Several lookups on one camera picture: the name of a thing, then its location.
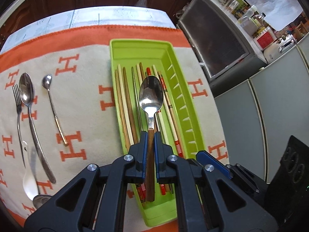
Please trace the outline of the red banded bamboo chopstick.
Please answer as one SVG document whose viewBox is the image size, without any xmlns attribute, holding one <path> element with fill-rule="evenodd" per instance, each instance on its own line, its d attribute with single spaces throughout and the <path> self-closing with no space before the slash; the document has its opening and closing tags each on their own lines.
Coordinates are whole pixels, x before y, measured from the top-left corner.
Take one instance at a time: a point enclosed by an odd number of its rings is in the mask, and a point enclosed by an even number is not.
<svg viewBox="0 0 309 232">
<path fill-rule="evenodd" d="M 163 93 L 164 93 L 164 96 L 165 96 L 166 114 L 168 116 L 171 132 L 172 132 L 175 147 L 176 147 L 176 150 L 177 150 L 177 155 L 181 158 L 184 158 L 184 153 L 183 153 L 182 147 L 181 147 L 181 141 L 178 137 L 179 132 L 177 131 L 177 125 L 176 125 L 175 117 L 174 117 L 174 114 L 173 114 L 173 106 L 172 106 L 172 104 L 169 100 L 168 90 L 167 90 L 167 87 L 166 87 L 166 84 L 165 84 L 165 81 L 164 81 L 162 74 L 160 72 L 158 72 L 158 75 L 159 75 L 159 80 L 161 82 L 161 85 L 162 85 L 162 88 L 163 88 Z"/>
</svg>

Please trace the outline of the brown wooden chopstick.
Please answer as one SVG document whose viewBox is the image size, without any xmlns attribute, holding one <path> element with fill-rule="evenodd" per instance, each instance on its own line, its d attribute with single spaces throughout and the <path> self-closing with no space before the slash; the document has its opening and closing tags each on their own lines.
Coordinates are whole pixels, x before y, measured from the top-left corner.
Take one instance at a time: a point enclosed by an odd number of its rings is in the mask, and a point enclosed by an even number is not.
<svg viewBox="0 0 309 232">
<path fill-rule="evenodd" d="M 130 121 L 130 127 L 132 130 L 132 137 L 134 144 L 138 143 L 138 135 L 136 132 L 136 125 L 135 125 L 135 118 L 132 110 L 132 103 L 130 100 L 130 93 L 129 93 L 129 87 L 128 87 L 128 81 L 127 81 L 127 73 L 126 68 L 123 67 L 123 78 L 124 78 L 124 88 L 125 88 L 125 95 L 126 95 L 126 102 L 127 102 L 127 109 L 128 109 L 128 115 L 129 115 L 129 121 Z"/>
<path fill-rule="evenodd" d="M 121 118 L 122 132 L 124 135 L 126 151 L 129 151 L 130 142 L 129 142 L 127 127 L 126 127 L 126 120 L 124 116 L 123 102 L 122 102 L 122 97 L 121 97 L 121 87 L 120 87 L 120 82 L 119 82 L 119 74 L 117 70 L 115 70 L 115 79 L 116 79 L 117 98 L 118 98 L 118 105 L 119 105 L 119 114 Z"/>
</svg>

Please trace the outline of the cream chopstick red stripes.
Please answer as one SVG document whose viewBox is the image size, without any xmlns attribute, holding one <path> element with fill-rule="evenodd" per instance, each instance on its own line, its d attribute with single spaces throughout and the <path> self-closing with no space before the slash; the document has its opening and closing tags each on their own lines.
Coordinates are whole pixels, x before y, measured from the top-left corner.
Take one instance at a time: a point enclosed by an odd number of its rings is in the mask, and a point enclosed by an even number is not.
<svg viewBox="0 0 309 232">
<path fill-rule="evenodd" d="M 154 64 L 152 65 L 152 70 L 153 70 L 155 76 L 159 79 L 158 70 L 157 70 L 157 68 L 155 67 Z M 164 93 L 163 93 L 163 107 L 164 107 L 165 114 L 166 114 L 166 109 L 165 109 L 165 96 L 164 96 Z M 180 131 L 179 131 L 178 127 L 177 127 L 177 131 L 179 132 L 178 137 L 179 137 L 179 139 L 180 139 Z"/>
</svg>

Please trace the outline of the wooden handled steel spoon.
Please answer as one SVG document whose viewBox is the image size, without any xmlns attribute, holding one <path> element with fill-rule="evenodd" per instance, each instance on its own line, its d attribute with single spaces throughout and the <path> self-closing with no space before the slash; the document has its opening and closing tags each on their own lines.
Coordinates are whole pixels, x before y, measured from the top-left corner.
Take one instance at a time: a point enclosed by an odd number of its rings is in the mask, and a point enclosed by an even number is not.
<svg viewBox="0 0 309 232">
<path fill-rule="evenodd" d="M 163 104 L 163 91 L 159 79 L 154 75 L 145 77 L 139 91 L 139 106 L 148 116 L 148 148 L 146 161 L 146 201 L 155 200 L 155 153 L 154 153 L 154 116 Z"/>
</svg>

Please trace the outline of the lime green plastic tray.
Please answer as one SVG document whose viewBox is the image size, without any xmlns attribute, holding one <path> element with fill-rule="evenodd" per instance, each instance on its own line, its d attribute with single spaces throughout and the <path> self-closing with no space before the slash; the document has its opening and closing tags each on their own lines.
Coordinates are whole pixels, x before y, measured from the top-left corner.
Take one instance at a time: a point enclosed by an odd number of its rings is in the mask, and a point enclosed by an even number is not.
<svg viewBox="0 0 309 232">
<path fill-rule="evenodd" d="M 158 72 L 163 75 L 164 81 L 169 94 L 170 102 L 173 105 L 173 112 L 177 127 L 180 131 L 180 139 L 184 157 L 194 158 L 195 154 L 204 150 L 204 139 L 197 118 L 197 113 L 193 103 L 193 97 L 189 90 L 188 83 L 184 76 L 184 71 L 176 57 L 174 48 L 170 42 L 145 40 L 145 39 L 113 39 L 110 41 L 110 58 L 112 67 L 112 81 L 113 90 L 116 94 L 116 111 L 118 118 L 119 130 L 121 131 L 121 144 L 123 146 L 124 154 L 127 154 L 125 147 L 124 135 L 122 132 L 121 118 L 119 114 L 119 105 L 117 98 L 115 70 L 119 74 L 119 82 L 121 87 L 121 97 L 123 102 L 124 116 L 126 120 L 126 127 L 129 137 L 130 145 L 134 144 L 132 137 L 132 130 L 130 127 L 125 88 L 123 78 L 123 67 L 126 68 L 127 81 L 130 93 L 130 100 L 132 103 L 132 110 L 135 118 L 136 132 L 138 141 L 140 138 L 138 118 L 135 107 L 134 88 L 132 83 L 132 67 L 136 78 L 137 95 L 139 96 L 139 81 L 136 70 L 136 64 L 139 63 L 141 74 L 144 80 L 146 68 L 149 67 L 151 74 L 155 75 L 152 70 L 154 64 Z M 148 129 L 148 120 L 146 113 L 139 107 L 141 113 L 141 121 L 143 124 L 143 131 Z M 169 123 L 162 105 L 161 112 L 159 113 L 159 129 L 163 141 L 172 147 L 175 154 L 176 148 L 170 132 Z"/>
</svg>

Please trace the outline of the orange beige H blanket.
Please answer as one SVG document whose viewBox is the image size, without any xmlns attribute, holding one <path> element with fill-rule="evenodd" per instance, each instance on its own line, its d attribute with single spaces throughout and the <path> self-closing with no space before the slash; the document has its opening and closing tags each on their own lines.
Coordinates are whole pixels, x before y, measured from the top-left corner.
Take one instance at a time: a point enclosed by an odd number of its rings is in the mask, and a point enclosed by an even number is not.
<svg viewBox="0 0 309 232">
<path fill-rule="evenodd" d="M 143 26 L 90 26 L 47 34 L 1 54 L 1 203 L 9 219 L 22 226 L 34 212 L 24 192 L 13 86 L 28 73 L 34 83 L 32 105 L 36 131 L 56 183 L 47 178 L 34 148 L 29 118 L 23 110 L 22 140 L 31 151 L 31 166 L 41 193 L 53 195 L 90 163 L 105 165 L 122 155 L 112 86 L 109 43 L 112 39 L 170 42 L 193 97 L 205 149 L 228 163 L 224 132 L 214 97 L 199 62 L 181 30 Z M 55 111 L 69 143 L 65 146 L 51 110 L 45 75 Z"/>
</svg>

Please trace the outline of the steel soup ladle spoon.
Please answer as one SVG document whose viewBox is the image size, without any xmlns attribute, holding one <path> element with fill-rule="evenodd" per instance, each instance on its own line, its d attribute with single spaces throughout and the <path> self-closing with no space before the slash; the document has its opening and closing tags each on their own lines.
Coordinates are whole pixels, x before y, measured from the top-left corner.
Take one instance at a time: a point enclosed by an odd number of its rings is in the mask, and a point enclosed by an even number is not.
<svg viewBox="0 0 309 232">
<path fill-rule="evenodd" d="M 32 203 L 35 209 L 39 209 L 41 206 L 43 206 L 48 200 L 52 198 L 52 195 L 49 194 L 38 194 L 34 197 Z"/>
</svg>

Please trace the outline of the white ceramic soup spoon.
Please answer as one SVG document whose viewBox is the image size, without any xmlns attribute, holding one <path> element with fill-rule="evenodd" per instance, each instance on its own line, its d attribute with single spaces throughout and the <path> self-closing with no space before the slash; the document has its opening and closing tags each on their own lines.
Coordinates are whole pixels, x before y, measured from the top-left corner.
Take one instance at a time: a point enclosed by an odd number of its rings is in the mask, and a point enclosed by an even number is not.
<svg viewBox="0 0 309 232">
<path fill-rule="evenodd" d="M 28 156 L 28 146 L 25 141 L 23 141 L 23 155 L 25 160 L 25 173 L 23 177 L 23 188 L 24 192 L 30 200 L 33 200 L 39 194 L 36 179 L 31 170 Z"/>
</svg>

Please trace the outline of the steel oven appliance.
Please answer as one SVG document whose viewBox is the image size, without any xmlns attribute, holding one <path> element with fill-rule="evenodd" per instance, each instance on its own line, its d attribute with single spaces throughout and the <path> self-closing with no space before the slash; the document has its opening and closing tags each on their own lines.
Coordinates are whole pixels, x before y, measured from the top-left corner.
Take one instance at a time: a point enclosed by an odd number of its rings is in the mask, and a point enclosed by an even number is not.
<svg viewBox="0 0 309 232">
<path fill-rule="evenodd" d="M 267 65 L 252 37 L 216 0 L 192 0 L 177 26 L 191 44 L 214 96 Z"/>
</svg>

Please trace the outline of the large steel spoon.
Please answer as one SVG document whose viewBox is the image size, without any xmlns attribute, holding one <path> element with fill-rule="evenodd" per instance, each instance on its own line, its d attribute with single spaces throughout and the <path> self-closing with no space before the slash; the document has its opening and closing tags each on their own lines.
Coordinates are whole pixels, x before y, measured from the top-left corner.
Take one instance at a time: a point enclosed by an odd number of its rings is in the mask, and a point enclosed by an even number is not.
<svg viewBox="0 0 309 232">
<path fill-rule="evenodd" d="M 41 148 L 41 144 L 40 141 L 38 139 L 38 135 L 35 129 L 35 124 L 34 124 L 34 120 L 31 116 L 31 107 L 32 107 L 32 103 L 35 97 L 35 90 L 34 90 L 34 86 L 32 84 L 32 80 L 31 77 L 28 73 L 23 73 L 19 79 L 19 92 L 20 92 L 20 97 L 21 97 L 21 101 L 23 102 L 23 104 L 27 107 L 27 111 L 28 111 L 28 118 L 29 118 L 29 127 L 30 127 L 30 132 L 31 132 L 31 136 L 34 142 L 34 146 L 39 158 L 39 161 L 44 169 L 44 172 L 46 173 L 49 181 L 52 184 L 56 183 L 56 178 L 54 176 L 54 173 L 52 172 L 48 161 L 46 159 L 45 154 L 43 153 L 43 150 Z"/>
</svg>

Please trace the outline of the red label container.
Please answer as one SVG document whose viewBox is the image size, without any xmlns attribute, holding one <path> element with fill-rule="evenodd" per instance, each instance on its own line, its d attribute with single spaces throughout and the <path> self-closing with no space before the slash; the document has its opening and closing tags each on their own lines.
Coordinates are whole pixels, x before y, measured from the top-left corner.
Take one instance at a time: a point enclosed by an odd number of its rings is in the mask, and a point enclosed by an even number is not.
<svg viewBox="0 0 309 232">
<path fill-rule="evenodd" d="M 262 51 L 272 44 L 277 39 L 273 30 L 268 26 L 262 30 L 256 37 L 254 37 L 254 42 L 257 47 Z"/>
</svg>

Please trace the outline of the steel fork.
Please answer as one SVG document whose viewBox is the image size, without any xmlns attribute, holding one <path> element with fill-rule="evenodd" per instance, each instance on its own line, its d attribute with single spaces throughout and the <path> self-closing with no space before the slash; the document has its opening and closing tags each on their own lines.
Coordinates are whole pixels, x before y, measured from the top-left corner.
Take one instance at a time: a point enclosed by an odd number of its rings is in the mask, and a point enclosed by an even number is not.
<svg viewBox="0 0 309 232">
<path fill-rule="evenodd" d="M 20 145 L 20 150 L 21 150 L 21 157 L 22 157 L 22 161 L 23 161 L 24 167 L 26 167 L 25 159 L 24 159 L 24 152 L 23 152 L 23 148 L 24 148 L 23 147 L 23 140 L 22 140 L 21 132 L 20 132 L 20 116 L 21 116 L 22 106 L 21 106 L 21 98 L 20 98 L 20 94 L 19 94 L 19 87 L 18 87 L 18 85 L 15 84 L 13 86 L 12 90 L 13 90 L 15 104 L 16 104 L 17 132 L 18 132 L 18 139 L 19 139 L 19 145 Z"/>
</svg>

